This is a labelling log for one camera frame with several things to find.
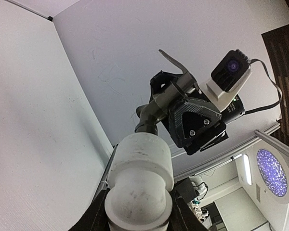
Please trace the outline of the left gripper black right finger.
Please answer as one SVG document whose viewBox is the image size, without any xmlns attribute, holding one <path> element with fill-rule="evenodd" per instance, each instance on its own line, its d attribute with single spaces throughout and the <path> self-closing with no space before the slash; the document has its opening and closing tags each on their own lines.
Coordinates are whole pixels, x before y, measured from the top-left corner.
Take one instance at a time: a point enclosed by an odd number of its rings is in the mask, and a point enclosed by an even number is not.
<svg viewBox="0 0 289 231">
<path fill-rule="evenodd" d="M 169 231 L 207 231 L 208 229 L 196 218 L 181 195 L 171 192 L 172 212 L 169 219 Z"/>
</svg>

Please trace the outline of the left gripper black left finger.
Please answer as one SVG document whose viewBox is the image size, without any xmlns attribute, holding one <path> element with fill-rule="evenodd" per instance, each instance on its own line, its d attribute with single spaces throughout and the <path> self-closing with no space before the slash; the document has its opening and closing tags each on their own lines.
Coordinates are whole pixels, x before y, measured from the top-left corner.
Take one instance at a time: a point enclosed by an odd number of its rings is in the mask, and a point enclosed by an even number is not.
<svg viewBox="0 0 289 231">
<path fill-rule="evenodd" d="M 109 189 L 101 190 L 79 221 L 69 231 L 109 231 L 110 227 L 105 211 L 105 199 L 109 191 Z"/>
</svg>

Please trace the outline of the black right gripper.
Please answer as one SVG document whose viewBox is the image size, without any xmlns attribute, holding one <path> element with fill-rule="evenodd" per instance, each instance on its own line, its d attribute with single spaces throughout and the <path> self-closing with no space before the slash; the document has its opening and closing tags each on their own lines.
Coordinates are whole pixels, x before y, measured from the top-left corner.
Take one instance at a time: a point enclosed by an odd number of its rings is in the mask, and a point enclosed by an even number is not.
<svg viewBox="0 0 289 231">
<path fill-rule="evenodd" d="M 177 81 L 182 74 L 160 71 L 150 79 L 150 101 L 153 95 Z M 229 106 L 220 112 L 211 102 L 188 98 L 176 102 L 162 124 L 175 145 L 184 148 L 188 155 L 204 151 L 228 139 L 226 126 L 243 116 L 245 109 L 237 95 Z"/>
</svg>

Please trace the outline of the white PVC elbow fitting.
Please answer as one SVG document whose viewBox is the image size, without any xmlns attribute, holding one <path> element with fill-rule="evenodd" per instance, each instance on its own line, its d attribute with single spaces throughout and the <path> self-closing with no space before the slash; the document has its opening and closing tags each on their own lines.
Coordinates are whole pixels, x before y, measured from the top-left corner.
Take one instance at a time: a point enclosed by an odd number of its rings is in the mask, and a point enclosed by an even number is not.
<svg viewBox="0 0 289 231">
<path fill-rule="evenodd" d="M 125 137 L 117 146 L 107 181 L 110 230 L 167 230 L 174 178 L 171 152 L 162 138 L 144 132 Z"/>
</svg>

